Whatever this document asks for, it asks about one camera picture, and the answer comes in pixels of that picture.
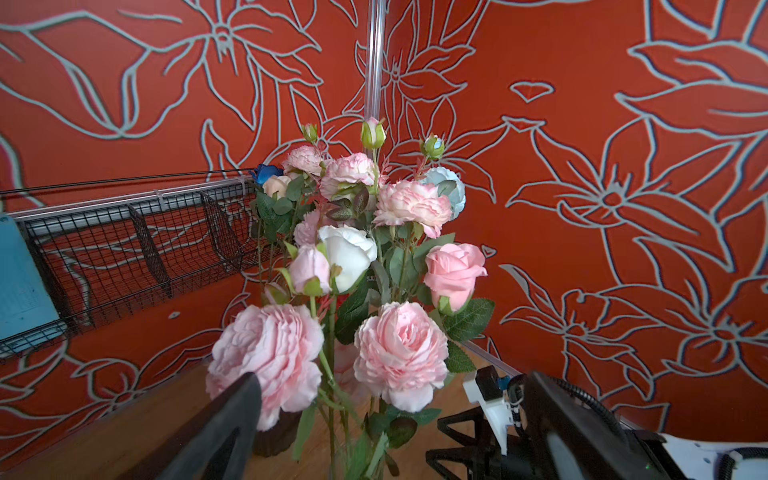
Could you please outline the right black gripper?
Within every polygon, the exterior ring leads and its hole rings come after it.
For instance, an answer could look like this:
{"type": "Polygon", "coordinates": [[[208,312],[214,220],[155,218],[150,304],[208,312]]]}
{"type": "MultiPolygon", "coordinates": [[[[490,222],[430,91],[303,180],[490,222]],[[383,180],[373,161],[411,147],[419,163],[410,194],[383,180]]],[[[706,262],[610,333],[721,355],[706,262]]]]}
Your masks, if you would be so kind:
{"type": "Polygon", "coordinates": [[[507,434],[507,453],[486,420],[482,409],[469,410],[439,418],[438,430],[458,446],[433,449],[425,453],[426,463],[442,479],[459,479],[449,464],[466,468],[468,479],[527,479],[528,442],[518,435],[507,434]]]}

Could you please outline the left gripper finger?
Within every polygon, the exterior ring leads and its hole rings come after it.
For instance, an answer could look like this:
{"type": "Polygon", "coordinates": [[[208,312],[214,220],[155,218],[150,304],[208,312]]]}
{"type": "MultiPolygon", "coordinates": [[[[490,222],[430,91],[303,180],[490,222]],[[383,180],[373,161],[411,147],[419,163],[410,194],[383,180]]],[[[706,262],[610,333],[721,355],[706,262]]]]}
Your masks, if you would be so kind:
{"type": "Polygon", "coordinates": [[[261,387],[242,375],[121,479],[241,479],[261,413],[261,387]]]}

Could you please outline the brown ribbed glass vase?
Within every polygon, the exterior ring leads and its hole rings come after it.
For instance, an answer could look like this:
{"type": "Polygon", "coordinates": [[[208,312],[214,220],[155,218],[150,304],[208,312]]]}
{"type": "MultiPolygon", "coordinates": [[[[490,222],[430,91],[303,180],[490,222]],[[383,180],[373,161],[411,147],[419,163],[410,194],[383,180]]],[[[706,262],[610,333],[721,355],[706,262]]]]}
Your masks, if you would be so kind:
{"type": "Polygon", "coordinates": [[[281,412],[274,427],[256,434],[252,445],[253,454],[269,458],[287,451],[297,437],[301,416],[301,412],[281,412]]]}

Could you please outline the two pink peony stem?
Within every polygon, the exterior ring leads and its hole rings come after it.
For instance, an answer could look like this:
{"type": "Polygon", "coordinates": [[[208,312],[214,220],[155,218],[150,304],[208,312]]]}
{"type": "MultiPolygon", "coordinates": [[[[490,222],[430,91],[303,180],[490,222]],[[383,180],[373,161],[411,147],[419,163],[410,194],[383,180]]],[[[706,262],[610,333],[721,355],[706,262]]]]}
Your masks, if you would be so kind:
{"type": "Polygon", "coordinates": [[[248,306],[212,349],[206,392],[216,398],[246,374],[261,386],[258,431],[276,431],[282,417],[301,416],[304,430],[322,415],[333,447],[333,479],[374,479],[389,453],[437,416],[431,403],[451,375],[474,364],[424,308],[389,303],[363,319],[349,344],[334,338],[341,319],[324,320],[305,305],[248,306]]]}

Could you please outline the single pink rose stem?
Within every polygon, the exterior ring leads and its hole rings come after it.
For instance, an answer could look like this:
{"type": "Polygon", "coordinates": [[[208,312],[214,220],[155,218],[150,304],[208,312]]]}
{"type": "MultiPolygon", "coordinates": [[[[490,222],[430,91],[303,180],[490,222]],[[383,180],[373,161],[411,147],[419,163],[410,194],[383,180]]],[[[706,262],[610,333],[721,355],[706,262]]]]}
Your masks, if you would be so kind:
{"type": "Polygon", "coordinates": [[[496,306],[492,300],[474,297],[477,280],[488,275],[480,248],[469,243],[436,246],[425,263],[424,283],[447,335],[458,342],[478,338],[496,306]]]}

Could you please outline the single white rose stem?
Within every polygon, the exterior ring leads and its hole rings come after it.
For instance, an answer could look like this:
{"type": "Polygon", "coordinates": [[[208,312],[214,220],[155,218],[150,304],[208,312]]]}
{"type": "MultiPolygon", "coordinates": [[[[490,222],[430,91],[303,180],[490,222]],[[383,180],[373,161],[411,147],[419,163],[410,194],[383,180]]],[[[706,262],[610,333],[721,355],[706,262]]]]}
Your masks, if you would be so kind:
{"type": "Polygon", "coordinates": [[[339,294],[351,290],[377,259],[377,245],[365,231],[328,225],[318,230],[318,238],[326,247],[330,265],[341,269],[335,277],[339,294]]]}

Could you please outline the cream peach rose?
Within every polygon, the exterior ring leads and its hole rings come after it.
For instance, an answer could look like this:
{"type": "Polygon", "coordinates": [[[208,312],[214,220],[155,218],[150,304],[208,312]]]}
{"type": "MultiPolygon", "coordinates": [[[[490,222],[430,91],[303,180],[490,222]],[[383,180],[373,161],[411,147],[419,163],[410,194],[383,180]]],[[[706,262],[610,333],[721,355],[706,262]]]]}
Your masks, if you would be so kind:
{"type": "Polygon", "coordinates": [[[284,198],[287,194],[287,189],[292,178],[288,175],[273,175],[267,179],[262,188],[263,192],[274,200],[284,198]]]}

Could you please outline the blue rose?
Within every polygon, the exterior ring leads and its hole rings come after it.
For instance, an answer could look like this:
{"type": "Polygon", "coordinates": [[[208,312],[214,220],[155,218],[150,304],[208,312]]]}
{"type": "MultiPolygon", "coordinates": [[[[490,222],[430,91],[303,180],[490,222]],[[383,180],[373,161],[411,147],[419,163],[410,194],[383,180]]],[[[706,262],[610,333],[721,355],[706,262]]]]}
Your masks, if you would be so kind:
{"type": "Polygon", "coordinates": [[[263,186],[273,176],[282,176],[284,170],[276,165],[260,164],[255,169],[250,170],[253,181],[263,186]]]}

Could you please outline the pink carnation spray stem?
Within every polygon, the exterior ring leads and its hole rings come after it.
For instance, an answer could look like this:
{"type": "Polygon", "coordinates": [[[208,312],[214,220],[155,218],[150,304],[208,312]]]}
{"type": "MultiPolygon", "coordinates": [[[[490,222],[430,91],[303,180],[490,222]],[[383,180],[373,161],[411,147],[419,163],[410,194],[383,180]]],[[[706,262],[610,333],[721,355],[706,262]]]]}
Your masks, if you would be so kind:
{"type": "Polygon", "coordinates": [[[322,175],[323,156],[318,149],[319,135],[315,124],[303,124],[300,127],[305,145],[291,150],[282,168],[285,172],[302,172],[319,178],[322,175]]]}

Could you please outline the pale blue white flower stem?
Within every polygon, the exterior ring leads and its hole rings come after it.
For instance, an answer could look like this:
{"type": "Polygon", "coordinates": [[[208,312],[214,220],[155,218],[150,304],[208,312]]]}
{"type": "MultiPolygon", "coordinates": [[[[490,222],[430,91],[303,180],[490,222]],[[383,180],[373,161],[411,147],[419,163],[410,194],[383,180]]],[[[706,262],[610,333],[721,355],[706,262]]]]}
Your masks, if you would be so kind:
{"type": "Polygon", "coordinates": [[[465,185],[458,173],[444,166],[434,166],[444,154],[446,144],[437,135],[430,135],[420,142],[422,159],[418,164],[415,179],[422,184],[433,184],[440,196],[450,202],[452,220],[456,220],[466,206],[465,185]]]}

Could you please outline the pink peach rose stem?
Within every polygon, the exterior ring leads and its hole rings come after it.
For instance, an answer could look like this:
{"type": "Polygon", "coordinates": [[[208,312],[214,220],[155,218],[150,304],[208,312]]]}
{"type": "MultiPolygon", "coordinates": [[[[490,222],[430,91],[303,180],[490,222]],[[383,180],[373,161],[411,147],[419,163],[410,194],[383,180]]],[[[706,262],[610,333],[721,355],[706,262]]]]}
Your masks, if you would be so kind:
{"type": "Polygon", "coordinates": [[[374,203],[372,224],[398,227],[416,223],[429,238],[436,238],[442,227],[452,221],[448,198],[440,196],[433,184],[415,179],[388,181],[375,156],[386,140],[383,123],[375,118],[363,122],[361,144],[370,152],[353,153],[325,163],[320,176],[319,192],[332,202],[353,201],[374,203]]]}

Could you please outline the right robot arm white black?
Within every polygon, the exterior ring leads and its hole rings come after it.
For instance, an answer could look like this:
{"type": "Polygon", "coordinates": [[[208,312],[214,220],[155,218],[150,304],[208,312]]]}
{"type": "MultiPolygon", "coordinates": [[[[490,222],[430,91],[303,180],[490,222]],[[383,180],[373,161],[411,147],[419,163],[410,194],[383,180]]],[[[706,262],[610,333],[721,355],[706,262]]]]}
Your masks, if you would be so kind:
{"type": "Polygon", "coordinates": [[[535,372],[465,377],[471,409],[438,420],[456,447],[430,450],[444,479],[764,479],[767,445],[705,442],[627,429],[592,395],[535,372]]]}

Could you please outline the light blue box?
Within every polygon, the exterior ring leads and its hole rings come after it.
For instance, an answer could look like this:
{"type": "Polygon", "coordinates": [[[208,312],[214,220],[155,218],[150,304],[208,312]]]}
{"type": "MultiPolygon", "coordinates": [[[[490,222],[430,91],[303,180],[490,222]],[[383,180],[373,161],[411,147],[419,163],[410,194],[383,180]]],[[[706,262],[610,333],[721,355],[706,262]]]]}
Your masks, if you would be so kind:
{"type": "Polygon", "coordinates": [[[1,358],[61,337],[66,324],[51,300],[16,222],[1,215],[1,358]]]}

